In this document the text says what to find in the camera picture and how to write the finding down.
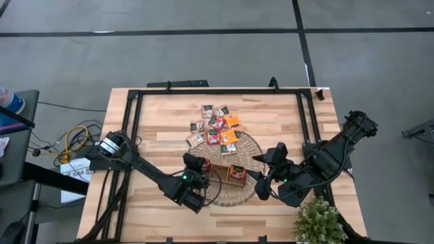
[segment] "wooden table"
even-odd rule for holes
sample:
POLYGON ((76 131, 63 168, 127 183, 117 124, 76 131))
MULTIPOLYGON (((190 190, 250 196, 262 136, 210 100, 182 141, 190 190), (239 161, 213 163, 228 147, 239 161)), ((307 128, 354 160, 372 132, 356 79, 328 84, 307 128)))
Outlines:
MULTIPOLYGON (((102 137, 109 131, 121 129, 127 91, 126 88, 112 90, 102 137)), ((340 128, 330 91, 325 90, 324 96, 323 101, 315 96, 313 100, 321 139, 329 140, 340 128)), ((185 142, 190 135, 189 123, 201 118, 202 104, 227 105, 232 113, 239 115, 244 130, 264 152, 278 142, 284 142, 289 151, 288 158, 296 163, 303 159, 300 115, 296 96, 292 94, 145 95, 138 128, 138 136, 143 139, 140 155, 166 173, 182 169, 182 155, 189 149, 185 142)), ((304 109, 310 122, 306 100, 304 109)), ((308 126, 311 138, 314 138, 311 123, 308 126)), ((92 176, 78 237, 87 234, 94 225, 104 175, 104 171, 99 171, 92 176)), ((111 175, 106 183, 102 211, 109 194, 110 178, 111 175)), ((366 235, 352 179, 341 174, 332 183, 332 190, 338 210, 359 234, 366 235)), ((313 193, 309 193, 305 201, 312 198, 313 193)), ((174 241, 257 241, 262 235, 267 235, 269 241, 291 241, 294 240, 296 210, 273 198, 261 201, 255 195, 236 207, 211 205, 195 214, 165 198, 154 182, 133 171, 121 241, 164 241, 166 237, 173 237, 174 241)), ((110 237, 114 235, 116 217, 117 214, 113 214, 110 237)))

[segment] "orange packet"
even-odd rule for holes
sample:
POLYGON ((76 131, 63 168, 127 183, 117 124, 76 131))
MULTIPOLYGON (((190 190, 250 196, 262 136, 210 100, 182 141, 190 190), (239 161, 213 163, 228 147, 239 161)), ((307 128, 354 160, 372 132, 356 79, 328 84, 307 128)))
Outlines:
POLYGON ((225 115, 224 120, 229 127, 237 127, 239 125, 238 115, 236 114, 225 115))
POLYGON ((225 145, 238 142, 238 137, 235 133, 235 129, 230 129, 228 131, 222 132, 220 135, 222 136, 223 144, 225 145))

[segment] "white paper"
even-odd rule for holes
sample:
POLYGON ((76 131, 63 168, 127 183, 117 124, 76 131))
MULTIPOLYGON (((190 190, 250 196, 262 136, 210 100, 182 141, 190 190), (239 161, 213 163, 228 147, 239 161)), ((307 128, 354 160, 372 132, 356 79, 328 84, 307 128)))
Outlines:
MULTIPOLYGON (((71 160, 71 162, 69 163, 60 165, 60 173, 65 176, 70 176, 72 178, 75 178, 77 180, 90 182, 92 173, 89 170, 89 165, 90 165, 89 159, 86 158, 74 159, 71 160)), ((65 190, 60 191, 61 203, 70 203, 72 201, 76 201, 84 197, 85 197, 84 195, 80 195, 77 193, 72 193, 65 190)))

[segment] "small box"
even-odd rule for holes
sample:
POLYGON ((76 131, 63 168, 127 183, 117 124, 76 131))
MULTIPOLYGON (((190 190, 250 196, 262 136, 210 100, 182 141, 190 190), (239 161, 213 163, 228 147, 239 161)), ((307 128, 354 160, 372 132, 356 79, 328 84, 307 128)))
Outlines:
POLYGON ((226 165, 218 165, 211 164, 211 170, 205 172, 205 175, 208 176, 210 181, 220 183, 219 177, 222 180, 222 184, 226 184, 229 186, 237 186, 243 188, 245 183, 247 182, 247 177, 244 177, 242 180, 235 179, 229 176, 230 167, 226 165))

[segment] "red packet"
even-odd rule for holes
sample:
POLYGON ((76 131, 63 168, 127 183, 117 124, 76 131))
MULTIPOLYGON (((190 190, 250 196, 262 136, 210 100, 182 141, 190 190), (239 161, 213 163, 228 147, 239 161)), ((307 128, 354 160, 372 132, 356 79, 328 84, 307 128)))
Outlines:
POLYGON ((220 145, 220 136, 217 129, 210 129, 206 132, 206 142, 208 145, 220 145))
POLYGON ((208 125, 216 128, 217 130, 221 130, 224 126, 224 119, 217 117, 216 115, 214 115, 211 119, 210 122, 208 123, 208 125))

